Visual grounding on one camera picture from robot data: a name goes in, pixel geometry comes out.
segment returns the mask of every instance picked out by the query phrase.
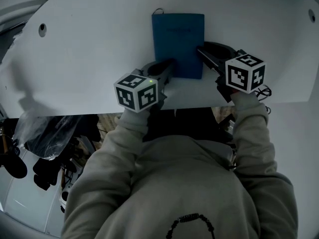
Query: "blue book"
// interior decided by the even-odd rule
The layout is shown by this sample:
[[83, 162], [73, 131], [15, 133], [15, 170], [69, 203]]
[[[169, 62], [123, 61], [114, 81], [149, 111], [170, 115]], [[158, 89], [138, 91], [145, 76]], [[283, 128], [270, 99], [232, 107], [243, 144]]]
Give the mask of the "blue book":
[[174, 77], [201, 79], [203, 62], [196, 48], [204, 45], [204, 15], [154, 14], [152, 22], [156, 60], [174, 58]]

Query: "person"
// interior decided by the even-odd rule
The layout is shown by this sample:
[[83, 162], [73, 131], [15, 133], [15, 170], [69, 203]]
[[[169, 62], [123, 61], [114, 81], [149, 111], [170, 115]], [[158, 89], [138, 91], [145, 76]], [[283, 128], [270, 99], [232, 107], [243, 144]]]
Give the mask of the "person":
[[255, 94], [231, 98], [236, 169], [220, 142], [167, 135], [143, 143], [150, 113], [125, 110], [72, 187], [62, 238], [297, 238], [294, 190], [277, 172], [265, 105]]

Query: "cable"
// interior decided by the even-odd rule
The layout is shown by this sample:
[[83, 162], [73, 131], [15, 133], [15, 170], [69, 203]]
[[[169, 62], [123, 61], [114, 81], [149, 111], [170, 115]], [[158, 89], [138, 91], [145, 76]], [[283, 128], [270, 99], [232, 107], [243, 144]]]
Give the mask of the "cable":
[[99, 128], [98, 128], [98, 130], [99, 130], [99, 131], [103, 131], [103, 132], [105, 132], [105, 133], [108, 133], [107, 131], [105, 131], [105, 130], [102, 130], [102, 129], [99, 129]]
[[71, 183], [72, 179], [73, 179], [73, 172], [71, 172], [71, 176], [65, 175], [66, 178], [68, 178], [68, 180], [65, 182], [65, 185], [67, 185], [69, 182]]
[[262, 99], [260, 99], [259, 101], [265, 100], [267, 97], [270, 97], [272, 95], [272, 91], [271, 89], [267, 86], [264, 85], [266, 88], [261, 90], [260, 88], [258, 88], [258, 90], [255, 90], [256, 93], [256, 97], [258, 98], [260, 95], [264, 96]]
[[268, 115], [269, 115], [269, 114], [271, 113], [270, 107], [266, 106], [266, 110], [267, 110], [267, 113], [268, 113]]
[[157, 8], [157, 9], [153, 12], [153, 14], [154, 14], [157, 10], [162, 10], [162, 14], [164, 14], [164, 10], [163, 10], [162, 8]]

